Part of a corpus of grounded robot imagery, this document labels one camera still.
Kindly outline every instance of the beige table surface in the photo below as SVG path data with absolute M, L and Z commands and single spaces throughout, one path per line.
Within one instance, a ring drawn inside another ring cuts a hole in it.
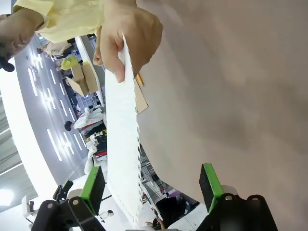
M 202 201 L 202 162 L 280 231 L 308 228 L 308 1 L 142 0 L 164 24 L 140 72 L 141 143 L 158 176 Z

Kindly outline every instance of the orange object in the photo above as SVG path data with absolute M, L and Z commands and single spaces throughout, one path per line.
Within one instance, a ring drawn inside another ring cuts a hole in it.
M 143 80 L 142 80 L 141 76 L 139 75 L 139 73 L 137 74 L 137 80 L 138 80 L 138 82 L 139 82 L 139 84 L 140 84 L 141 86 L 144 86 Z

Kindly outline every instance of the open cardboard box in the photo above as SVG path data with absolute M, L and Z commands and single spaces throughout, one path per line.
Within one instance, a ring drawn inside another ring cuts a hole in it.
M 72 89 L 79 95 L 86 97 L 90 93 L 98 91 L 96 84 L 96 78 L 90 64 L 75 65 L 71 67 L 74 80 L 66 77 L 67 81 L 71 85 Z

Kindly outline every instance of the ear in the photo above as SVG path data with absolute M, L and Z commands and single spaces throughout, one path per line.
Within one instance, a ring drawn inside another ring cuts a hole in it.
M 0 14 L 0 21 L 6 19 L 8 16 L 6 14 Z

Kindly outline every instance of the white paper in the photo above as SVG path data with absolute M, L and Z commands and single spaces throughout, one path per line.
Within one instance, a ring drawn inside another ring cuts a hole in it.
M 137 227 L 142 206 L 139 134 L 134 75 L 125 38 L 120 56 L 125 64 L 125 81 L 118 83 L 113 73 L 108 70 L 105 73 L 107 186 L 132 226 Z

